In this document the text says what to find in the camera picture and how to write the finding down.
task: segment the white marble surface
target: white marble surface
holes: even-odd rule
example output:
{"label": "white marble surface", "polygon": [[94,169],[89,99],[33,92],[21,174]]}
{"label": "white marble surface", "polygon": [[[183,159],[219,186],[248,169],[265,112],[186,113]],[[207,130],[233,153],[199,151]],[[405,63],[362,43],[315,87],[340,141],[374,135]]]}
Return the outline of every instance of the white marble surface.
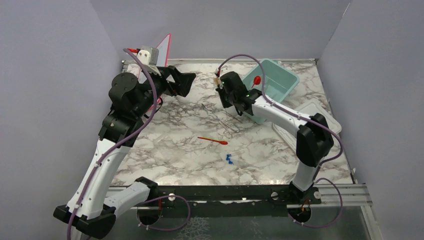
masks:
{"label": "white marble surface", "polygon": [[[180,72],[193,72],[197,77],[187,97],[164,97],[164,104],[152,122],[141,132],[134,147],[122,161],[113,186],[124,186],[144,176],[160,185],[265,185],[288,184],[299,160],[288,145],[271,128],[245,116],[226,117],[214,90],[215,63],[174,64]],[[245,75],[255,64],[230,63],[222,74],[235,71]],[[283,63],[296,73],[299,84],[283,104],[296,108],[307,100],[318,99],[329,111],[329,105],[314,63]],[[229,124],[236,124],[241,132],[232,139],[223,136],[224,129],[201,108],[201,103],[215,109],[215,113]],[[228,111],[237,114],[232,107]],[[228,145],[201,140],[207,137],[228,141]],[[242,151],[240,157],[228,164],[227,153]],[[338,151],[334,147],[330,156]],[[338,184],[351,184],[345,156],[325,163],[318,177],[326,177]]]}

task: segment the blue object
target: blue object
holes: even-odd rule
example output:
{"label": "blue object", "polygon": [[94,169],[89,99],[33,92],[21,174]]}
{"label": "blue object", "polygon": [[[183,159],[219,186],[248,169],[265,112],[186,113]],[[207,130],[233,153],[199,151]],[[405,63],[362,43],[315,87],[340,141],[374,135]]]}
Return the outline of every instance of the blue object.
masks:
{"label": "blue object", "polygon": [[[281,103],[284,98],[296,87],[299,83],[299,77],[292,71],[285,69],[271,59],[264,58],[260,61],[265,70],[265,94],[272,100]],[[256,76],[260,76],[260,84],[253,88],[262,90],[262,71],[259,65],[256,65],[243,78],[242,81],[247,90],[252,89],[253,81]],[[265,118],[251,116],[245,112],[244,115],[255,121],[257,124],[265,122]]]}

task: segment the gray wall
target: gray wall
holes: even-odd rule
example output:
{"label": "gray wall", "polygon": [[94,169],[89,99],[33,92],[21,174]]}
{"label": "gray wall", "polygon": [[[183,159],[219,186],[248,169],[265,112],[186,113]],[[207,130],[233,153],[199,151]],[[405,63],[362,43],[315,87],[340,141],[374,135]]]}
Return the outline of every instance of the gray wall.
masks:
{"label": "gray wall", "polygon": [[65,239],[120,60],[88,0],[0,3],[0,239]]}
{"label": "gray wall", "polygon": [[319,58],[350,0],[91,0],[120,56],[172,33],[170,58]]}
{"label": "gray wall", "polygon": [[354,0],[318,62],[386,240],[424,235],[424,1]]}

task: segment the purple cable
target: purple cable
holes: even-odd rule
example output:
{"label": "purple cable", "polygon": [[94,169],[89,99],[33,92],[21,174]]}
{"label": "purple cable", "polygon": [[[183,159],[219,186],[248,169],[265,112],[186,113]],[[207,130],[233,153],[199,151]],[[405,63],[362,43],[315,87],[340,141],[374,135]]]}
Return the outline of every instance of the purple cable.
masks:
{"label": "purple cable", "polygon": [[175,230],[181,229],[181,228],[182,228],[182,227],[184,227],[186,224],[188,224],[188,223],[189,223],[189,221],[190,221],[190,215],[191,215],[190,204],[189,204],[189,202],[188,202],[188,201],[187,201],[184,197],[182,197],[182,196],[178,196],[178,195],[160,196],[160,197],[153,198],[153,199],[151,199],[151,200],[144,201],[144,202],[142,202],[142,203],[140,203],[140,204],[148,204],[148,203],[151,203],[151,202],[154,202],[154,201],[157,201],[157,200],[160,200],[160,199],[166,199],[166,198],[169,198],[169,197],[171,197],[171,198],[179,198],[179,199],[182,199],[182,200],[185,202],[185,204],[187,204],[187,218],[185,219],[185,221],[184,221],[184,222],[183,222],[180,226],[177,226],[177,227],[174,227],[174,228],[160,228],[160,227],[154,227],[154,226],[150,226],[150,225],[144,225],[144,224],[140,221],[139,216],[137,215],[137,219],[140,221],[140,225],[139,225],[139,226],[143,226],[143,227],[146,227],[147,229],[153,229],[153,230],[158,230],[158,231],[162,231],[162,232],[172,232],[172,231],[175,231]]}
{"label": "purple cable", "polygon": [[[221,71],[221,68],[222,68],[222,66],[226,63],[226,62],[228,62],[230,59],[233,59],[233,58],[236,58],[236,57],[248,57],[248,58],[250,58],[250,59],[252,59],[252,60],[254,60],[258,65],[259,65],[259,67],[260,67],[260,69],[262,70],[262,96],[263,96],[263,98],[268,102],[268,103],[270,103],[270,104],[273,104],[273,101],[272,100],[270,100],[268,97],[267,97],[267,95],[265,94],[265,69],[264,69],[264,67],[262,66],[262,64],[256,59],[256,58],[254,58],[253,56],[251,56],[251,55],[248,55],[248,54],[237,54],[237,55],[234,55],[234,56],[230,56],[229,58],[227,58],[225,61],[223,61],[222,63],[221,63],[221,65],[219,65],[219,67],[218,67],[218,70],[219,70],[219,72]],[[335,139],[337,139],[337,141],[338,141],[338,143],[340,144],[340,152],[339,153],[337,153],[337,155],[335,155],[335,156],[333,156],[333,157],[330,157],[329,159],[325,159],[325,160],[322,160],[320,163],[319,163],[319,165],[318,165],[318,168],[316,169],[316,173],[315,173],[315,176],[313,177],[313,179],[315,179],[315,177],[317,176],[317,174],[318,174],[318,172],[320,171],[320,169],[321,169],[321,165],[323,165],[324,163],[326,163],[326,162],[329,162],[329,161],[331,161],[331,160],[334,160],[334,159],[336,159],[336,158],[338,158],[338,157],[340,157],[341,155],[342,155],[342,153],[343,153],[343,149],[344,149],[344,147],[343,147],[343,144],[342,144],[342,140],[340,139],[340,137],[339,136],[337,136],[337,134],[335,133],[335,132],[333,132],[332,130],[330,130],[328,127],[326,127],[326,126],[324,126],[324,125],[322,125],[322,124],[320,124],[320,123],[318,123],[318,122],[316,122],[316,121],[313,121],[313,120],[311,120],[311,119],[309,119],[309,118],[306,118],[306,117],[303,117],[303,116],[298,116],[296,113],[293,113],[293,112],[291,112],[291,111],[288,111],[288,110],[286,110],[286,109],[284,109],[284,108],[282,108],[282,107],[280,107],[280,106],[278,106],[278,105],[273,105],[274,107],[276,107],[277,109],[279,109],[279,110],[281,110],[281,111],[283,111],[283,112],[285,112],[286,114],[289,114],[290,116],[293,116],[294,118],[299,118],[299,119],[302,119],[303,121],[306,121],[306,122],[308,122],[308,123],[312,123],[312,124],[315,124],[316,126],[318,126],[318,127],[320,127],[320,128],[322,128],[322,129],[324,129],[324,130],[326,130],[327,132],[329,132],[331,135],[333,135],[334,137],[335,137]]]}
{"label": "purple cable", "polygon": [[334,218],[334,220],[332,220],[331,222],[324,224],[324,225],[311,225],[311,224],[307,224],[307,223],[301,223],[296,221],[290,214],[288,215],[291,219],[293,219],[294,223],[297,223],[303,227],[307,227],[307,228],[313,228],[313,229],[322,229],[322,228],[326,228],[329,227],[331,225],[333,225],[335,222],[337,222],[339,220],[339,218],[342,216],[342,212],[343,212],[343,200],[342,200],[342,194],[340,193],[340,190],[337,188],[337,186],[330,180],[328,180],[325,177],[321,177],[318,180],[315,181],[315,183],[318,183],[321,180],[325,180],[327,182],[329,182],[331,185],[333,185],[333,187],[335,188],[335,190],[338,193],[338,197],[340,198],[340,211],[338,212],[337,216]]}
{"label": "purple cable", "polygon": [[[109,148],[109,150],[107,150],[105,153],[103,153],[101,155],[101,157],[95,162],[96,164],[100,165],[103,160],[116,148],[120,147],[122,144],[124,144],[126,141],[128,141],[129,139],[132,139],[133,137],[137,136],[149,123],[150,121],[152,121],[153,116],[156,113],[156,107],[158,105],[158,94],[156,93],[156,88],[155,88],[155,83],[153,82],[152,77],[150,76],[147,68],[142,64],[142,62],[132,53],[130,52],[128,49],[124,48],[123,49],[124,52],[126,52],[127,54],[129,54],[136,62],[137,64],[140,66],[141,70],[143,71],[144,75],[146,76],[148,83],[151,86],[152,89],[152,93],[153,93],[153,109],[151,110],[151,114],[150,117],[146,120],[146,122],[135,132],[133,132],[132,134],[130,134],[129,136],[127,136],[126,138],[122,139],[121,141],[117,142],[115,145],[113,145],[111,148]],[[90,175],[87,178],[87,181],[84,184],[84,187],[82,188],[81,194],[79,195],[78,200],[76,201],[75,205],[80,205],[84,195],[87,191],[87,188],[90,185],[91,180],[93,179],[94,174],[96,173],[98,166],[93,167],[93,169],[90,172]],[[66,231],[66,238],[67,240],[71,240],[71,228],[72,228],[72,222],[74,221],[75,215],[77,214],[78,208],[74,208],[72,211],[72,214],[70,215],[69,218],[69,222],[67,225],[67,231]]]}

